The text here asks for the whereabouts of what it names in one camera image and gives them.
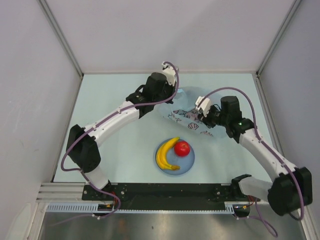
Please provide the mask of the blue cartoon plastic bag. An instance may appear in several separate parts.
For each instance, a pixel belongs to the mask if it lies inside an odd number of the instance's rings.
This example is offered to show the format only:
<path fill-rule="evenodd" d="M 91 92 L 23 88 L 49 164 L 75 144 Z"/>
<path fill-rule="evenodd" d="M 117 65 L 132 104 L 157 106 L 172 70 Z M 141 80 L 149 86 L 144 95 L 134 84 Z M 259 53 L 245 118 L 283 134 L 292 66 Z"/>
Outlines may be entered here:
<path fill-rule="evenodd" d="M 173 103 L 162 103 L 157 106 L 158 112 L 163 118 L 169 119 L 189 130 L 213 137 L 216 139 L 226 138 L 226 130 L 222 126 L 207 127 L 198 119 L 196 100 L 204 97 L 210 91 L 206 88 L 196 86 L 181 87 L 173 98 Z"/>

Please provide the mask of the red fake apple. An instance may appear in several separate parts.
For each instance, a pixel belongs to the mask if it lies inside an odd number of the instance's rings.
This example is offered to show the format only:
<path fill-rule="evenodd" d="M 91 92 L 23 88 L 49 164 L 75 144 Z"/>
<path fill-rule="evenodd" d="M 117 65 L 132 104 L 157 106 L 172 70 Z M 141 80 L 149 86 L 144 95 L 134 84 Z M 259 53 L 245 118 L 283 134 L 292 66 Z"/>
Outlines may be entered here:
<path fill-rule="evenodd" d="M 174 145 L 174 153 L 179 157 L 186 157 L 190 151 L 190 145 L 186 141 L 178 141 Z"/>

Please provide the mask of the yellow fake banana bunch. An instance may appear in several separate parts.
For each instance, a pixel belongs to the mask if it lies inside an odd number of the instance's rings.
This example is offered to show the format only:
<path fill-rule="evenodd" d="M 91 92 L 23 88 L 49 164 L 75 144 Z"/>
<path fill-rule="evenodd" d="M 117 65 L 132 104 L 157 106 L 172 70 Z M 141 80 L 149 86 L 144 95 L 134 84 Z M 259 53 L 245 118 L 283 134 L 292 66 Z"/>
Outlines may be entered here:
<path fill-rule="evenodd" d="M 157 165 L 163 170 L 171 170 L 177 171 L 180 169 L 178 165 L 172 165 L 168 163 L 167 160 L 167 153 L 170 149 L 172 149 L 175 144 L 179 141 L 179 137 L 171 138 L 170 140 L 166 141 L 157 151 L 156 153 L 156 163 Z"/>

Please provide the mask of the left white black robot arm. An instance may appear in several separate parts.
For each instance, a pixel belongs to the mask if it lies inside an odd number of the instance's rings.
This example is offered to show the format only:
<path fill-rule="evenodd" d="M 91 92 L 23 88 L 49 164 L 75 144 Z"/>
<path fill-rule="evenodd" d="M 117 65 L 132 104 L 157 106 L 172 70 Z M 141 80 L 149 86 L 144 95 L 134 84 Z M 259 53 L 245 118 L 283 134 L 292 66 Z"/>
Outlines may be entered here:
<path fill-rule="evenodd" d="M 99 147 L 118 130 L 153 111 L 156 105 L 171 104 L 178 88 L 179 77 L 174 70 L 153 72 L 112 113 L 86 127 L 76 124 L 70 129 L 63 159 L 71 158 L 76 170 L 94 186 L 93 194 L 98 199 L 105 200 L 111 193 L 110 181 L 100 168 Z"/>

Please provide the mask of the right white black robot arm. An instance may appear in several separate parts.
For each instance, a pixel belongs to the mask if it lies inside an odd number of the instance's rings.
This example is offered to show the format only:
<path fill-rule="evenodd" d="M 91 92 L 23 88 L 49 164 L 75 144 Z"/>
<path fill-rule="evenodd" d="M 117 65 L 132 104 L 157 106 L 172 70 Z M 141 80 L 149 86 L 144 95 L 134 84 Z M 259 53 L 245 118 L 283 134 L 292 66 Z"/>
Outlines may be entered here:
<path fill-rule="evenodd" d="M 243 174 L 231 181 L 231 196 L 242 201 L 247 196 L 269 203 L 279 216 L 290 214 L 313 202 L 312 174 L 306 168 L 298 168 L 260 136 L 254 122 L 242 116 L 236 96 L 224 96 L 220 107 L 210 99 L 199 97 L 195 103 L 200 112 L 199 120 L 208 128 L 221 126 L 226 134 L 248 150 L 269 175 L 271 181 Z"/>

